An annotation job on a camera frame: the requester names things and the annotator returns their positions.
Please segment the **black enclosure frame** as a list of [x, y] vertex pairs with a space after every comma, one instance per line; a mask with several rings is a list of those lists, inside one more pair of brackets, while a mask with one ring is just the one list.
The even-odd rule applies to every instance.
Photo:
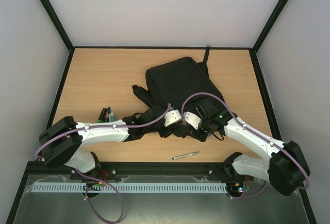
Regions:
[[[76, 47], [73, 46], [72, 42], [70, 41], [70, 38], [67, 36], [67, 33], [65, 32], [65, 29], [64, 29], [63, 25], [61, 24], [57, 14], [56, 14], [56, 11], [52, 7], [50, 1], [49, 0], [40, 0], [40, 2], [43, 5], [45, 11], [47, 12], [49, 18], [51, 19], [53, 25], [57, 29], [61, 39], [64, 41], [64, 44], [66, 45], [66, 47], [69, 51], [69, 55], [68, 55], [68, 58], [67, 58], [67, 61], [65, 64], [65, 68], [64, 68], [64, 71], [63, 71], [63, 74], [61, 77], [61, 81], [60, 81], [57, 93], [56, 93], [53, 107], [52, 107], [52, 110], [51, 110], [51, 113], [49, 115], [49, 119], [47, 122], [47, 126], [49, 127], [55, 117], [55, 112], [58, 107], [59, 99], [60, 99], [60, 96], [61, 96], [61, 93], [62, 93], [62, 90], [64, 87], [64, 82], [66, 80], [66, 77], [67, 77], [67, 74], [69, 71], [69, 67], [70, 67]], [[267, 20], [264, 28], [262, 29], [254, 46], [252, 48], [249, 48], [250, 58], [251, 58], [255, 76], [256, 76], [256, 79], [258, 82], [258, 87], [260, 90], [263, 105], [265, 107], [265, 111], [266, 111], [266, 115], [267, 115], [268, 122], [270, 125], [271, 133], [272, 133], [272, 135], [274, 135], [275, 138], [280, 138], [281, 134], [279, 131], [278, 123], [276, 121], [273, 107], [271, 106], [270, 94], [266, 91], [266, 82], [265, 82], [264, 76], [262, 76], [262, 73], [261, 73], [261, 67], [260, 67], [260, 63], [258, 62], [257, 52], [261, 48], [263, 42], [265, 41], [266, 37], [268, 36], [269, 32], [271, 31], [273, 25], [275, 24], [276, 20], [278, 19], [279, 15], [281, 14], [281, 12], [284, 9], [287, 2], [288, 2], [288, 0], [279, 0], [277, 2], [274, 10], [272, 11], [270, 17], [268, 18], [268, 20]], [[19, 201], [23, 195], [23, 187], [26, 186], [27, 176], [32, 173], [38, 174], [37, 171], [32, 171], [32, 169], [33, 169], [33, 167], [37, 167], [39, 165], [40, 165], [39, 162], [29, 162], [28, 163], [28, 165], [25, 169], [25, 172], [23, 174], [23, 177], [21, 179], [20, 185], [18, 187], [18, 191], [16, 193], [16, 196], [15, 196], [14, 202], [12, 204], [11, 210], [9, 212], [9, 216], [7, 218], [6, 223], [13, 223], [14, 218], [17, 216]]]

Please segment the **black student backpack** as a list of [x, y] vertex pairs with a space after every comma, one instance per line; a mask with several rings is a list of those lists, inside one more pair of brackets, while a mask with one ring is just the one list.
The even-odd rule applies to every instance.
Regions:
[[[207, 98], [205, 93], [213, 94], [210, 98], [214, 104], [222, 93], [211, 81], [207, 63], [196, 62], [191, 57], [183, 57], [159, 66], [147, 69], [145, 73], [146, 88], [133, 85], [134, 95], [149, 108], [159, 106], [166, 109], [169, 105], [180, 113], [189, 111], [200, 116], [196, 106]], [[180, 137], [180, 128], [173, 134]]]

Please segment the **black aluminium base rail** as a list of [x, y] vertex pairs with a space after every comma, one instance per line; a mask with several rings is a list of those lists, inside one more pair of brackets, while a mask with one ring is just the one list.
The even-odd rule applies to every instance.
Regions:
[[197, 179], [206, 178], [211, 181], [242, 182], [246, 178], [252, 180], [250, 174], [237, 174], [227, 163], [129, 163], [100, 162], [96, 168], [86, 175], [98, 179], [118, 182], [130, 175], [146, 176], [192, 176]]

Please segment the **silver green marker pen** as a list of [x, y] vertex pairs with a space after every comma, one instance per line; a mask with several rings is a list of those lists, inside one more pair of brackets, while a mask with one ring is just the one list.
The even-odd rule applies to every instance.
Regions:
[[200, 153], [200, 151], [194, 151], [194, 152], [190, 152], [190, 153], [187, 153], [187, 154], [178, 155], [178, 156], [173, 157], [172, 160], [173, 161], [176, 161], [178, 159], [182, 159], [182, 158], [186, 158], [186, 157], [191, 157], [191, 156], [197, 155], [199, 153]]

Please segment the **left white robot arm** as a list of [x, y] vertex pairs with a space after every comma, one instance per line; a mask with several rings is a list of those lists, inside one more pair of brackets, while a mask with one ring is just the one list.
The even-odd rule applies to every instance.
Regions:
[[76, 122], [72, 116], [62, 118], [39, 136], [35, 156], [48, 168], [62, 165], [88, 173], [97, 167], [97, 156], [84, 147], [102, 142], [127, 142], [148, 133], [169, 131], [182, 118], [171, 105], [167, 109], [153, 106], [146, 112], [103, 123]]

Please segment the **green highlighter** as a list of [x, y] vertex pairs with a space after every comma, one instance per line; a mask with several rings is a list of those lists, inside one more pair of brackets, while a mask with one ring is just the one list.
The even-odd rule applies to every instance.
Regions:
[[107, 115], [107, 109], [106, 109], [106, 108], [103, 108], [103, 109], [101, 110], [101, 113], [100, 113], [100, 115], [99, 115], [99, 117], [98, 117], [97, 122], [98, 122], [98, 123], [103, 123], [103, 122], [105, 122], [106, 115]]

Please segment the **black blue pen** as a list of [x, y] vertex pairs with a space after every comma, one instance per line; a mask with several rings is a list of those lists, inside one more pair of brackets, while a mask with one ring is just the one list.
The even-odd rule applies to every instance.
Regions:
[[107, 107], [107, 113], [108, 113], [108, 117], [107, 117], [107, 122], [111, 121], [111, 108]]

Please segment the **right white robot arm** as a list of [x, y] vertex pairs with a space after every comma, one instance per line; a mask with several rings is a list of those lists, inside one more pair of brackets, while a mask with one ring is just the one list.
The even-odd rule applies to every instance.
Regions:
[[310, 169], [298, 143], [286, 143], [260, 132], [238, 117], [219, 97], [215, 98], [218, 103], [214, 104], [210, 101], [213, 94], [204, 95], [207, 98], [196, 106], [201, 120], [192, 126], [205, 133], [218, 131], [242, 143], [260, 157], [235, 156], [225, 165], [228, 177], [234, 179], [246, 174], [262, 179], [284, 196], [310, 186]]

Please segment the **white green glue stick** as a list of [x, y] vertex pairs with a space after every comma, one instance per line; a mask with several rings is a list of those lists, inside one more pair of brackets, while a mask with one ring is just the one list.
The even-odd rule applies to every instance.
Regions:
[[110, 122], [115, 122], [116, 121], [115, 117], [116, 117], [115, 113], [111, 111], [110, 114], [109, 114]]

